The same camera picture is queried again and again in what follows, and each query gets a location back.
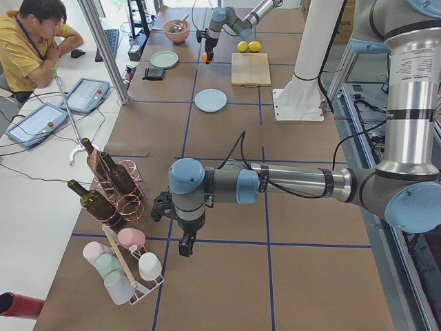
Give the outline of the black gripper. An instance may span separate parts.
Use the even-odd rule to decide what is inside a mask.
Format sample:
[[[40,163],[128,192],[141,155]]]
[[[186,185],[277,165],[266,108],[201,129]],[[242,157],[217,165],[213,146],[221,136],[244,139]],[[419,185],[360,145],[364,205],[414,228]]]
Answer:
[[[178,242],[179,254],[183,257],[190,257],[193,254],[197,232],[204,226],[204,219],[195,219],[193,221],[179,220],[178,225],[183,231],[183,237]]]
[[[206,38],[205,41],[205,63],[210,64],[213,61],[214,48],[216,47],[216,40],[213,38]]]

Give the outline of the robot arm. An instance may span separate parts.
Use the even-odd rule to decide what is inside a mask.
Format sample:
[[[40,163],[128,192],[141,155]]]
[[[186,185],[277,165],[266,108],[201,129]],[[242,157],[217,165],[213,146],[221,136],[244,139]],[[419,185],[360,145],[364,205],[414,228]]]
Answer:
[[[203,62],[209,64],[214,59],[214,48],[218,44],[221,30],[228,26],[239,38],[246,41],[252,33],[252,30],[260,21],[274,8],[280,7],[283,1],[266,0],[261,1],[252,9],[245,18],[241,19],[236,10],[231,7],[216,7],[212,11],[212,16],[208,28],[196,31],[196,39],[199,43],[205,40],[205,52]]]
[[[440,85],[440,2],[359,1],[353,32],[362,51],[391,55],[382,161],[372,170],[232,159],[206,168],[195,159],[175,161],[169,170],[169,216],[183,230],[181,256],[192,254],[208,203],[253,203],[266,191],[306,199],[333,197],[409,233],[428,232],[440,224],[440,173],[431,161]]]

